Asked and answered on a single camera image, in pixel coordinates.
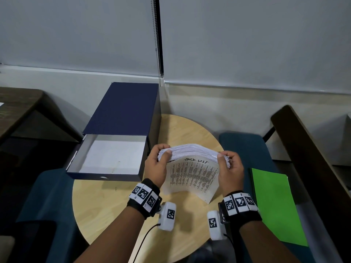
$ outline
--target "box lid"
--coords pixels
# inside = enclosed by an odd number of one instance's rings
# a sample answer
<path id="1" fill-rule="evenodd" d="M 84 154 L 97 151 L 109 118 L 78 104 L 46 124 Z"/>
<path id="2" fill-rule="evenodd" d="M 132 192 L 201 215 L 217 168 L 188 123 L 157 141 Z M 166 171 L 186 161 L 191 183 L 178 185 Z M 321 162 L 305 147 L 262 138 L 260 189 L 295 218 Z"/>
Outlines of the box lid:
<path id="1" fill-rule="evenodd" d="M 157 95 L 158 84 L 113 82 L 83 133 L 147 136 Z"/>

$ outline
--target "chair backrest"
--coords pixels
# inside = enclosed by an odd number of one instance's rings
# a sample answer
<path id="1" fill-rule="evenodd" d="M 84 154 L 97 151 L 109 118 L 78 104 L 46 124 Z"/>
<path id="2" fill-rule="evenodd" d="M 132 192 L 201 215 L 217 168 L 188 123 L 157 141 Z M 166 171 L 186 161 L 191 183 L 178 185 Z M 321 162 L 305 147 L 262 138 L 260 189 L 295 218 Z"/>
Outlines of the chair backrest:
<path id="1" fill-rule="evenodd" d="M 344 262 L 351 262 L 351 197 L 291 106 L 271 117 L 325 228 Z"/>

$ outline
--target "printed page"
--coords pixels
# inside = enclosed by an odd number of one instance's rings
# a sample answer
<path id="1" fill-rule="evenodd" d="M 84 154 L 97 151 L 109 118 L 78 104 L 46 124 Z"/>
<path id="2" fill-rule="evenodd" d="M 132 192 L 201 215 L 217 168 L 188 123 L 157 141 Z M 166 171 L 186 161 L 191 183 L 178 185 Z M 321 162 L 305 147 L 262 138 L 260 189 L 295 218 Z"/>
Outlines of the printed page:
<path id="1" fill-rule="evenodd" d="M 189 191 L 210 203 L 218 189 L 218 163 L 201 156 L 186 156 L 167 163 L 164 194 Z"/>

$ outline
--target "forearm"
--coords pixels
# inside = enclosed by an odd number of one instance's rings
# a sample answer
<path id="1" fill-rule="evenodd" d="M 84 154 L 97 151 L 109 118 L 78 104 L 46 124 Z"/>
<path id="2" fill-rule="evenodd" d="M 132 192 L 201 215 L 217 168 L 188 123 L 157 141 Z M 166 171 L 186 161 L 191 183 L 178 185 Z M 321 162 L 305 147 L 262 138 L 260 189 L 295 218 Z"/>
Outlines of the forearm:
<path id="1" fill-rule="evenodd" d="M 262 221 L 248 222 L 239 233 L 253 263 L 300 262 Z"/>
<path id="2" fill-rule="evenodd" d="M 127 263 L 144 221 L 140 212 L 126 207 L 75 263 Z"/>

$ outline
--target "table top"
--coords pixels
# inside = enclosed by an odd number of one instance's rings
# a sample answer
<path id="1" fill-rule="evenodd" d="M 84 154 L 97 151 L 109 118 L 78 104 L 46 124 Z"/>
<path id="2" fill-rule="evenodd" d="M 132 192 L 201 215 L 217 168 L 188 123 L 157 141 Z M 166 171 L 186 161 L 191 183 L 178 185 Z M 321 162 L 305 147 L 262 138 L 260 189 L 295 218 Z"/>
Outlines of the table top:
<path id="1" fill-rule="evenodd" d="M 0 87 L 0 139 L 10 133 L 43 97 L 39 89 Z"/>
<path id="2" fill-rule="evenodd" d="M 215 151 L 222 147 L 215 137 L 199 124 L 176 115 L 163 114 L 159 143 L 178 146 L 196 143 Z M 79 230 L 91 244 L 125 208 L 129 194 L 137 182 L 75 180 L 73 212 Z M 207 212 L 218 209 L 222 195 L 217 190 L 210 204 L 187 191 L 160 194 L 163 201 L 177 205 L 174 229 L 171 232 L 155 228 L 145 239 L 135 262 L 175 262 L 203 245 L 209 238 Z M 158 222 L 158 215 L 148 218 L 140 231 L 131 259 L 146 232 Z"/>

